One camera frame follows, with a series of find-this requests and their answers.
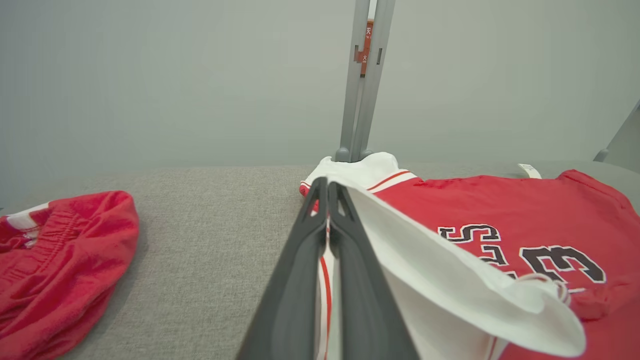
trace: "gray fabric surface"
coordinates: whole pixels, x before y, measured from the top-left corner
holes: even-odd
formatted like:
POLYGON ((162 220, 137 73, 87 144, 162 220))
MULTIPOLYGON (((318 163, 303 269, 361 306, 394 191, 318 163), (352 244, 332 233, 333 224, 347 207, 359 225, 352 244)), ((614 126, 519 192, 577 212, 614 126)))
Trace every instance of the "gray fabric surface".
MULTIPOLYGON (((533 163, 545 178, 576 168, 640 208, 640 175, 603 163, 533 163)), ((402 164, 427 178, 526 177, 515 164, 402 164)), ((64 359, 232 359, 302 203, 313 167, 160 169, 71 179, 2 211, 106 190, 133 195, 138 249, 109 307, 64 359)))

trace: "red fabric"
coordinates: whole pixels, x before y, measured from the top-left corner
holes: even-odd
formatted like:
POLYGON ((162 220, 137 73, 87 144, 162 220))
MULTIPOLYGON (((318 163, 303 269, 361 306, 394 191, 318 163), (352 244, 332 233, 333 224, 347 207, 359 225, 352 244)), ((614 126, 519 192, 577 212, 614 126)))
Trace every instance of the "red fabric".
POLYGON ((105 192, 21 215, 30 229, 11 217, 0 217, 0 360, 52 359, 104 313, 136 250, 138 215, 129 194, 105 192))
MULTIPOLYGON (((546 272, 579 291, 571 307, 588 343, 579 359, 637 359, 640 218, 622 193, 569 170, 542 180, 411 179, 375 195, 507 274, 546 272), (476 228, 465 236, 465 226, 476 228)), ((501 359, 560 358, 510 345, 501 359)))

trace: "red shorts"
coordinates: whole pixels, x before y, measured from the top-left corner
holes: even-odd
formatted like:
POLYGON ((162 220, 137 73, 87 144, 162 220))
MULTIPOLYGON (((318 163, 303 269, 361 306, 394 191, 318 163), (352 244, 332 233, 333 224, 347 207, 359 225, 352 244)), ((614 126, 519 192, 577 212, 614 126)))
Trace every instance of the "red shorts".
POLYGON ((51 359, 76 346, 104 313, 137 241, 125 192, 0 217, 0 360, 51 359))

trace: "jersey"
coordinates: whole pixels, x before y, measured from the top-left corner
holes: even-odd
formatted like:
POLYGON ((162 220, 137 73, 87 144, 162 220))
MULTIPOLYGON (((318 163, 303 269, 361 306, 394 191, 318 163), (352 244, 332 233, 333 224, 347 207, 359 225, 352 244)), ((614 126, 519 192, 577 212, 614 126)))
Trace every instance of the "jersey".
MULTIPOLYGON (((587 334, 580 359, 640 353, 640 217, 619 191, 576 170, 556 179, 422 180, 384 152, 358 163, 323 159, 301 182, 340 174, 512 277, 565 283, 587 334)), ((553 359, 509 345, 501 359, 553 359)))

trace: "white tag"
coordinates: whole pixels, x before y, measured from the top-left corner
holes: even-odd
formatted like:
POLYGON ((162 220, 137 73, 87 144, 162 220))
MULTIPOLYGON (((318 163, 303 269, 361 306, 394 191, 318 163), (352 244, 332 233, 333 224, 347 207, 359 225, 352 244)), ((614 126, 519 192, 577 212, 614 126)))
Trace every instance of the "white tag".
POLYGON ((540 173, 536 170, 536 168, 532 167, 529 164, 518 164, 522 170, 526 171, 531 179, 542 179, 540 173))

